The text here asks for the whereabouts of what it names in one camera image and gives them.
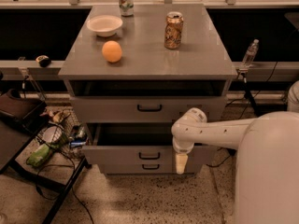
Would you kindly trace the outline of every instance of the drawer handle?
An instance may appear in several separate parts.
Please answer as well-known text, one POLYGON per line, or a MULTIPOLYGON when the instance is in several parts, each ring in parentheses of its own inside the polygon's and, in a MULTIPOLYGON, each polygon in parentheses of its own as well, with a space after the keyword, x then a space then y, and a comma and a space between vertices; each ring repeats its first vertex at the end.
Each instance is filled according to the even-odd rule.
POLYGON ((139 152, 139 159, 144 161, 155 161, 160 159, 160 152, 157 157, 142 157, 142 153, 139 152))
POLYGON ((160 168, 160 164, 142 164, 144 170, 157 170, 160 168))
POLYGON ((141 105, 137 105, 137 109, 140 112, 159 112, 162 110, 162 105, 159 105, 157 108, 142 108, 141 105))

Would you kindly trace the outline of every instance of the white bowl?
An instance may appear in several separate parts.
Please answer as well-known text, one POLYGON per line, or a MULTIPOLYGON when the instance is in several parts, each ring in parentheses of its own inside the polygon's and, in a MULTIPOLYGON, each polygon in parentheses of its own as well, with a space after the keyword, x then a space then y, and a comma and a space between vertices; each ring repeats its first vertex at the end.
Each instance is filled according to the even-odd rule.
POLYGON ((102 37, 116 34, 116 30, 120 27, 122 27, 122 19, 115 16, 97 16, 87 21, 87 28, 102 37))

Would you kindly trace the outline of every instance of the cabinet top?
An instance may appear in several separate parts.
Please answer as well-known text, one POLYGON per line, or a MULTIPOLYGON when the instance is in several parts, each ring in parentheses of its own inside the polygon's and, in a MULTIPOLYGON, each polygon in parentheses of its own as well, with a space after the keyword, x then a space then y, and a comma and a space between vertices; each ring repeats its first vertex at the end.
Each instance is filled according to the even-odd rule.
POLYGON ((135 5, 134 16, 122 17, 118 5, 94 6, 70 50, 59 76, 64 79, 231 79, 235 68, 202 4, 135 5), (164 46, 166 15, 184 18, 178 49, 164 46), (114 15, 123 25, 111 37, 96 36, 86 23, 98 15, 114 15), (107 62, 105 42, 120 43, 122 58, 107 62))

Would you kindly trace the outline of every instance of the green object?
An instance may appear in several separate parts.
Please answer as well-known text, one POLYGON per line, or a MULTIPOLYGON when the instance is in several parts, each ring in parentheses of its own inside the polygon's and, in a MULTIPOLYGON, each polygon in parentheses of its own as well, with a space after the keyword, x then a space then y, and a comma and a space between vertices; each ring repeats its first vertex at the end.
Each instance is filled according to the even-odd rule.
POLYGON ((43 144, 29 156, 26 163, 38 168, 53 154, 53 152, 54 150, 52 148, 50 148, 47 144, 43 144))

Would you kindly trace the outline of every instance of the black cable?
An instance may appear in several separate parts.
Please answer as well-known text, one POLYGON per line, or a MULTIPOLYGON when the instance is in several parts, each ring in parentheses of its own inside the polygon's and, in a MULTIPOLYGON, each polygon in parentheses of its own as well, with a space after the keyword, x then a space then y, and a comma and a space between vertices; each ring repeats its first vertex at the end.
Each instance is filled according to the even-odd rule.
POLYGON ((88 210, 87 206, 83 203, 83 201, 81 201, 81 200, 78 198, 78 196, 76 195, 75 191, 73 190, 73 187, 72 187, 72 192, 73 192, 73 194, 74 194, 74 197, 78 200, 78 202, 85 208, 85 210, 86 210, 88 216, 90 216, 90 219, 91 219, 92 224, 94 224, 93 217, 92 217, 90 211, 88 210))
POLYGON ((46 197, 45 195, 44 195, 44 193, 43 193, 43 191, 42 191, 42 189, 38 186, 38 184, 37 184, 37 182, 38 182, 38 178, 39 178, 39 174, 40 174, 40 172, 41 171, 43 171, 45 168, 47 168, 47 167, 67 167, 67 168, 73 168, 73 169, 75 169, 75 166, 70 166, 70 165, 62 165, 62 164, 48 164, 48 165, 45 165, 45 166, 43 166, 41 169, 39 169, 38 170, 38 172, 37 172, 37 174, 36 174, 36 191, 38 192, 38 194, 40 195, 40 196, 42 196, 44 199, 47 199, 47 200, 51 200, 51 201, 54 201, 54 200, 56 200, 58 197, 59 197, 59 195, 60 194, 58 194, 57 196, 55 196, 55 197, 46 197))
MULTIPOLYGON (((297 28, 294 29, 294 30, 292 30, 292 31, 290 32, 290 34, 288 35, 288 37, 285 39, 285 41, 284 41, 280 46, 282 46, 283 44, 285 44, 285 43, 292 37, 292 35, 293 35, 295 32, 299 32, 299 30, 298 30, 297 28)), ((274 74, 274 72, 275 72, 277 66, 278 66, 278 61, 276 61, 275 65, 274 65, 274 67, 273 67, 273 69, 272 69, 272 71, 271 71, 271 74, 270 74, 269 78, 265 81, 265 83, 268 82, 268 81, 271 79, 271 77, 273 76, 273 74, 274 74)), ((258 91, 258 92, 253 96, 253 98, 255 98, 260 92, 261 92, 261 91, 258 91)), ((249 106, 249 102, 247 103, 246 107, 245 107, 244 110, 242 111, 242 114, 241 114, 241 116, 239 117, 239 119, 242 118, 242 116, 244 115, 245 110, 248 108, 248 106, 249 106)))
POLYGON ((227 156, 221 163, 217 164, 217 165, 209 165, 207 164, 206 166, 210 167, 210 168, 218 168, 220 167, 221 165, 224 164, 225 161, 227 161, 229 158, 231 157, 231 155, 227 156))
MULTIPOLYGON (((39 174, 40 174, 40 172, 42 171, 42 170, 44 170, 46 167, 50 167, 50 166, 56 166, 56 167, 72 167, 73 168, 73 174, 75 173, 75 171, 76 171, 76 166, 75 166, 75 163, 72 161, 72 159, 70 158, 70 157, 68 157, 67 156, 67 154, 65 154, 65 153, 63 153, 59 148, 54 148, 54 147, 52 147, 52 146, 50 146, 47 142, 45 142, 40 136, 36 136, 36 140, 37 140, 37 142, 41 145, 41 144, 46 144, 49 148, 51 148, 51 149, 53 149, 55 152, 58 152, 58 153, 60 153, 60 154, 62 154, 65 158, 67 158, 68 160, 70 160, 71 162, 72 162, 72 166, 70 166, 70 165, 58 165, 58 164, 49 164, 49 165, 46 165, 46 166, 43 166, 38 172, 37 172, 37 174, 36 174, 36 191, 38 192, 38 194, 39 195, 41 195, 43 198, 45 198, 45 199, 47 199, 47 200, 51 200, 51 201, 54 201, 54 200, 56 200, 58 197, 59 197, 59 195, 57 195, 56 197, 53 197, 53 198, 50 198, 50 197, 46 197, 45 195, 44 195, 44 193, 43 193, 43 191, 42 191, 42 189, 38 186, 38 184, 37 184, 37 180, 38 180, 38 177, 39 177, 39 174)), ((87 211, 87 213, 88 213, 88 215, 89 215, 89 217, 90 217, 90 219, 91 219, 91 222, 92 222, 92 224, 94 223, 94 221, 93 221, 93 217, 92 217, 92 215, 91 215, 91 213, 90 213, 90 211, 88 210, 88 208, 87 208, 87 206, 78 198, 78 196, 76 195, 76 193, 75 193, 75 191, 73 190, 73 187, 72 187, 72 192, 73 192, 73 194, 74 194, 74 196, 75 196, 75 198, 78 200, 78 202, 84 207, 84 209, 87 211)))

